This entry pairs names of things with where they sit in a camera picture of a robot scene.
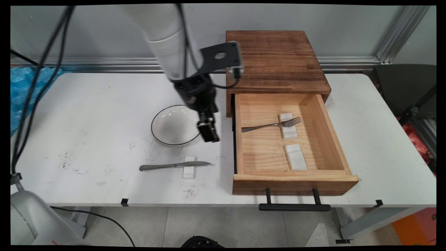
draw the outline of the black rim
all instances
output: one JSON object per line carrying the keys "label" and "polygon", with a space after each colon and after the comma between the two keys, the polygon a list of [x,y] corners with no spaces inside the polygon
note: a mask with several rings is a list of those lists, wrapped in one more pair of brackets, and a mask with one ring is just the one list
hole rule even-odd
{"label": "black rim", "polygon": [[193,139],[191,139],[191,140],[189,140],[189,141],[187,141],[187,142],[181,143],[181,144],[169,144],[169,143],[162,142],[162,141],[159,140],[159,139],[155,136],[155,134],[153,133],[153,121],[154,121],[155,118],[158,116],[158,114],[160,114],[162,111],[164,111],[164,110],[166,110],[166,109],[168,109],[168,108],[174,107],[174,106],[185,106],[185,105],[172,105],[172,106],[166,107],[166,108],[162,109],[161,111],[159,111],[159,112],[153,117],[153,119],[152,119],[152,123],[150,124],[150,131],[152,132],[152,135],[153,135],[159,142],[161,142],[161,143],[163,143],[163,144],[166,144],[166,145],[169,145],[169,146],[180,146],[180,145],[187,144],[187,143],[191,142],[192,140],[196,139],[196,138],[198,137],[198,135],[200,135],[200,132],[198,132],[197,136],[195,136]]}

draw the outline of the table leg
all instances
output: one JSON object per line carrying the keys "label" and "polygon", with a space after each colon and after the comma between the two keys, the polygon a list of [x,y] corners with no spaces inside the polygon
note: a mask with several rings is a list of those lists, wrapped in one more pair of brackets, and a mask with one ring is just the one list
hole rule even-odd
{"label": "table leg", "polygon": [[355,219],[349,208],[337,208],[343,239],[355,239],[361,234],[375,231],[383,226],[414,214],[424,208],[379,207]]}
{"label": "table leg", "polygon": [[[74,210],[82,210],[89,212],[91,210],[90,206],[77,206]],[[78,234],[79,237],[83,238],[87,228],[85,223],[88,219],[88,213],[73,212],[70,219],[62,217],[62,219],[70,225],[70,227]]]}

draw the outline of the fork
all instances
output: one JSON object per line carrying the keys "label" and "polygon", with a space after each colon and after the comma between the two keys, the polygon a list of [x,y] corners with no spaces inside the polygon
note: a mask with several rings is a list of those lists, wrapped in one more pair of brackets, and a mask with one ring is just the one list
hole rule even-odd
{"label": "fork", "polygon": [[267,126],[283,126],[283,127],[291,127],[296,125],[297,123],[301,122],[301,117],[295,117],[290,120],[282,121],[280,123],[274,123],[274,124],[268,124],[268,125],[259,125],[259,126],[251,126],[251,127],[242,127],[242,133],[249,132],[255,129],[267,127]]}

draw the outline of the white bowl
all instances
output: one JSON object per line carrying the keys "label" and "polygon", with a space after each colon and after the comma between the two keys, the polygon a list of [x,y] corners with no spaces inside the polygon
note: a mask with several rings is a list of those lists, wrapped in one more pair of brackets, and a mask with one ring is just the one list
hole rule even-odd
{"label": "white bowl", "polygon": [[152,120],[152,134],[161,143],[182,146],[200,135],[198,114],[185,105],[174,105],[161,110]]}

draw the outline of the tiled floor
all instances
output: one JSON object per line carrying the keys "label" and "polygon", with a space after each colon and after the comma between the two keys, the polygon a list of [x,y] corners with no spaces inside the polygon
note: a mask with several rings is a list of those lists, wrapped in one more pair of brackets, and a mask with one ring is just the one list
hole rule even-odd
{"label": "tiled floor", "polygon": [[[266,212],[234,207],[94,207],[91,211],[119,222],[137,247],[181,247],[194,235],[208,237],[223,247],[303,247],[319,222],[325,223],[330,246],[401,245],[392,225],[359,236],[351,244],[335,244],[341,237],[334,209]],[[90,215],[86,227],[85,239],[92,245],[131,245],[125,233],[107,219]]]}

